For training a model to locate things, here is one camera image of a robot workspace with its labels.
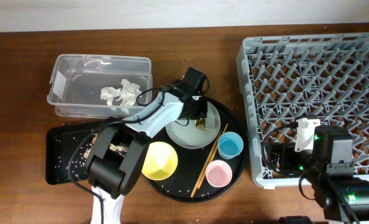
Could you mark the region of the blue cup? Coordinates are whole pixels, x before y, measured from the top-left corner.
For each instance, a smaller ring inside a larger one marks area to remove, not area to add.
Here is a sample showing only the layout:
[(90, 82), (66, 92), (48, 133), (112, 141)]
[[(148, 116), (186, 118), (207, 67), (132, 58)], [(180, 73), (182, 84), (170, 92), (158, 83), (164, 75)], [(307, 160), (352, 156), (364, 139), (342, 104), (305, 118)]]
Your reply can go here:
[(243, 148), (243, 138), (235, 132), (225, 132), (218, 139), (218, 153), (224, 159), (238, 156)]

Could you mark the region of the white napkin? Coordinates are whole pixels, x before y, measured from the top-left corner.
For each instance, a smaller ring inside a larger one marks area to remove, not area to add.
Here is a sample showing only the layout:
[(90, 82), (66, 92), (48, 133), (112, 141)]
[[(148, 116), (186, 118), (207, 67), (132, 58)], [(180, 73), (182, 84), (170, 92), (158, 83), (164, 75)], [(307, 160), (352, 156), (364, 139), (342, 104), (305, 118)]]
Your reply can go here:
[(111, 108), (114, 100), (121, 100), (121, 89), (115, 89), (112, 86), (104, 87), (101, 89), (100, 99), (106, 100), (106, 104)]
[(138, 84), (131, 83), (127, 79), (122, 79), (121, 84), (122, 88), (117, 90), (116, 97), (118, 97), (118, 101), (122, 101), (120, 104), (123, 106), (122, 111), (128, 114), (129, 110), (127, 107), (133, 106), (136, 103), (136, 98), (141, 93), (139, 90), (140, 86)]

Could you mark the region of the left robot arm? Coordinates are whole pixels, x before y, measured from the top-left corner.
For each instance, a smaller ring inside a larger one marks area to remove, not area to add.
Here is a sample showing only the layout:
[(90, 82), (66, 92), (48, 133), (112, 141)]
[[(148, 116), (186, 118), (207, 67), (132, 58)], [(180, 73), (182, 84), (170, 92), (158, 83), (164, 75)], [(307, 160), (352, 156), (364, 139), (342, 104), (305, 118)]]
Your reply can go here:
[(91, 194), (92, 223), (119, 223), (124, 196), (141, 174), (153, 137), (178, 119), (205, 118), (207, 101), (201, 85), (175, 83), (157, 88), (156, 97), (138, 113), (109, 119), (95, 128), (82, 143), (96, 137), (84, 168), (90, 188), (70, 181)]

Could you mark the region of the pink cup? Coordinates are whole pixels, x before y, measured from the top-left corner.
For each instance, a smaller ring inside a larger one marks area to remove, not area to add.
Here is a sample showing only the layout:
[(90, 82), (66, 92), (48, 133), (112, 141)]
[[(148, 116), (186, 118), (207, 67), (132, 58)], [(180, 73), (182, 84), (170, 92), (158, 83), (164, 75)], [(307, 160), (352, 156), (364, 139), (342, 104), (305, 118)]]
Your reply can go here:
[(222, 160), (212, 161), (205, 170), (207, 182), (215, 188), (227, 186), (231, 182), (232, 176), (230, 165)]

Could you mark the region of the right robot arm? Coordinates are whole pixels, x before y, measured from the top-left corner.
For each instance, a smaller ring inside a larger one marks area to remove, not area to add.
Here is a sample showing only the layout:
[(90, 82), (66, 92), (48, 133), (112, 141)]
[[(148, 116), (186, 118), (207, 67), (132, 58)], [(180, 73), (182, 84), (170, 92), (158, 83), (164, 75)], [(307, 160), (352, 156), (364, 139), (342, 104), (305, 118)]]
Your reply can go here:
[(369, 181), (355, 177), (352, 162), (353, 138), (348, 129), (322, 125), (312, 136), (313, 149), (295, 152), (291, 171), (274, 172), (285, 177), (306, 179), (314, 198), (324, 211), (324, 218), (338, 223), (369, 222)]

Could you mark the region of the yellow bowl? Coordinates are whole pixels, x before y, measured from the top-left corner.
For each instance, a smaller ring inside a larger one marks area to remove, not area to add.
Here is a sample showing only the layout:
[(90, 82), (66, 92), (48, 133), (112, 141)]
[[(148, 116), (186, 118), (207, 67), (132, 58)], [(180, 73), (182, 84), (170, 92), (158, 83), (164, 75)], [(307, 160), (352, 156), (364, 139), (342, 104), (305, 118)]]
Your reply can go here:
[(166, 142), (150, 143), (142, 167), (142, 174), (151, 180), (169, 178), (178, 165), (178, 155), (175, 149)]

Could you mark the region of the gold foil wrapper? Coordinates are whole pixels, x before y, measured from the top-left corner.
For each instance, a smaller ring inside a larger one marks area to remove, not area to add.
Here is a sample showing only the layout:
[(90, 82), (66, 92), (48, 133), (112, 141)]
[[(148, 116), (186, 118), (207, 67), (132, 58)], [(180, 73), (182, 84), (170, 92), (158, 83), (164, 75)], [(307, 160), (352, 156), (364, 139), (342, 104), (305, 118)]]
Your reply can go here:
[(195, 127), (201, 131), (207, 131), (205, 118), (199, 118), (195, 122)]

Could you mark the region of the food scraps and rice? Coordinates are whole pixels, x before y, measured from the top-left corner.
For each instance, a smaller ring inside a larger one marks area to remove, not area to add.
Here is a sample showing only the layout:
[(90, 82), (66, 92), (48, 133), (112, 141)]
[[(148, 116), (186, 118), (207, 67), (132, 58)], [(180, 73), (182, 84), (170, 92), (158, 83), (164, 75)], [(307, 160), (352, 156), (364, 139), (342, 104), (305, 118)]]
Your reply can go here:
[[(90, 155), (90, 152), (95, 144), (95, 141), (97, 139), (97, 134), (94, 134), (94, 137), (93, 139), (91, 140), (91, 143), (90, 143), (90, 148), (86, 149), (86, 151), (83, 153), (83, 157), (85, 159), (88, 158), (88, 156)], [(124, 157), (128, 151), (128, 148), (127, 147), (124, 147), (124, 146), (118, 146), (118, 145), (114, 145), (114, 144), (110, 144), (109, 146), (109, 150), (113, 151), (113, 152), (117, 152), (119, 156), (122, 156)]]

